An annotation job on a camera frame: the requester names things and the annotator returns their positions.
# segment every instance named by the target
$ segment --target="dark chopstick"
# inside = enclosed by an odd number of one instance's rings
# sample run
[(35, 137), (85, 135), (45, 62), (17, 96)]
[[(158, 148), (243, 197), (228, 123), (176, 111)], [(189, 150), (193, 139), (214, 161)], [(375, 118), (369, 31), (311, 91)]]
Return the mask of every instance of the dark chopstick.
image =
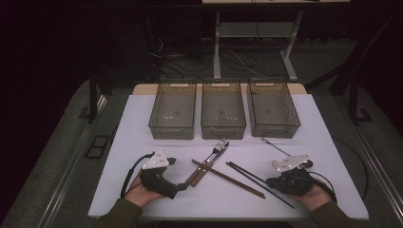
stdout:
[(291, 205), (288, 201), (284, 200), (283, 198), (279, 197), (278, 195), (276, 195), (276, 193), (272, 192), (270, 189), (268, 189), (267, 187), (265, 187), (264, 185), (260, 184), (259, 182), (257, 182), (256, 180), (253, 180), (251, 177), (247, 176), (246, 174), (254, 177), (255, 179), (265, 182), (263, 179), (257, 177), (256, 175), (250, 173), (249, 171), (241, 168), (240, 166), (234, 164), (233, 162), (227, 162), (226, 163), (228, 166), (230, 166), (231, 168), (235, 169), (235, 171), (239, 172), (240, 174), (242, 174), (245, 178), (249, 179), (250, 181), (254, 182), (255, 184), (257, 184), (258, 186), (262, 187), (264, 190), (268, 191), (270, 194), (272, 194), (273, 196), (275, 196), (276, 198), (278, 198), (279, 200), (283, 201), (285, 204), (289, 205), (290, 207), (292, 207), (293, 209), (296, 209), (295, 206)]
[(219, 177), (221, 177), (221, 178), (223, 178), (223, 179), (225, 179), (225, 180), (227, 180), (227, 181), (230, 181), (230, 182), (234, 183), (234, 184), (237, 185), (238, 187), (241, 187), (241, 188), (245, 189), (246, 191), (249, 191), (250, 193), (253, 193), (253, 194), (255, 194), (256, 196), (258, 196), (258, 197), (260, 197), (260, 198), (266, 199), (266, 197), (264, 196), (264, 194), (261, 193), (260, 191), (254, 189), (254, 188), (251, 188), (251, 187), (249, 187), (249, 186), (247, 186), (247, 185), (245, 185), (245, 184), (243, 184), (243, 183), (241, 183), (241, 182), (239, 182), (239, 181), (237, 181), (237, 180), (234, 180), (234, 179), (232, 179), (232, 178), (230, 178), (230, 177), (228, 177), (228, 176), (226, 176), (226, 175), (220, 173), (219, 171), (217, 171), (217, 170), (215, 170), (215, 169), (213, 169), (213, 168), (210, 168), (210, 167), (207, 166), (207, 165), (204, 165), (204, 164), (199, 163), (199, 162), (194, 161), (194, 160), (192, 160), (192, 162), (195, 163), (196, 165), (198, 165), (199, 167), (202, 167), (203, 169), (208, 170), (208, 171), (210, 171), (211, 173), (213, 173), (213, 174), (215, 174), (215, 175), (217, 175), (217, 176), (219, 176)]

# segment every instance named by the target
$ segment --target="plastic bin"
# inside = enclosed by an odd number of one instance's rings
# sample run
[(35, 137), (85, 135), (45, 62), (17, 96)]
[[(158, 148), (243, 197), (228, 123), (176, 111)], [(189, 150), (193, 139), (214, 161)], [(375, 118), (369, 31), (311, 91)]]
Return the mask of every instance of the plastic bin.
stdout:
[(294, 137), (300, 122), (283, 78), (249, 78), (247, 98), (252, 136)]
[(201, 137), (205, 140), (241, 140), (246, 121), (240, 80), (204, 79), (201, 100)]
[(193, 140), (196, 79), (161, 79), (148, 123), (155, 140)]

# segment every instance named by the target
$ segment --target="green sleeve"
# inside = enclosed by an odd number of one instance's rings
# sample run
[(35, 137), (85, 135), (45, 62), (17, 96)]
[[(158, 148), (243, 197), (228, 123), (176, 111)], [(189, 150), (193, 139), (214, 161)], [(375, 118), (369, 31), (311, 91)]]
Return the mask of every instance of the green sleeve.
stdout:
[(364, 228), (365, 224), (349, 218), (334, 203), (328, 202), (317, 208), (312, 214), (312, 219), (320, 228)]
[(92, 228), (133, 228), (143, 209), (125, 199), (116, 200), (110, 211), (98, 218)]

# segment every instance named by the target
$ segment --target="person's left hand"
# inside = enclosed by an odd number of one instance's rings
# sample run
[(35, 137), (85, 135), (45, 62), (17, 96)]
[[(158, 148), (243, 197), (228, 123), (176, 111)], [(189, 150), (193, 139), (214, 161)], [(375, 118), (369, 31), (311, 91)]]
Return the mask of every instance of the person's left hand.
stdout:
[(124, 199), (143, 208), (152, 200), (163, 198), (163, 195), (149, 191), (142, 185), (142, 181), (140, 180), (141, 172), (142, 171), (140, 171), (133, 182), (131, 182), (130, 188), (125, 194)]

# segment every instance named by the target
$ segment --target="wrist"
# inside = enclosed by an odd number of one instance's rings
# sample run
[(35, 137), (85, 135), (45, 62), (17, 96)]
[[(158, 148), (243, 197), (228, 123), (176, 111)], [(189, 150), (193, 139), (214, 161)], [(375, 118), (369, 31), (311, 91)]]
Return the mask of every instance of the wrist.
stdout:
[(310, 212), (314, 212), (317, 208), (330, 201), (332, 201), (332, 199), (329, 197), (329, 195), (323, 194), (320, 196), (315, 196), (314, 198), (304, 199), (302, 203)]

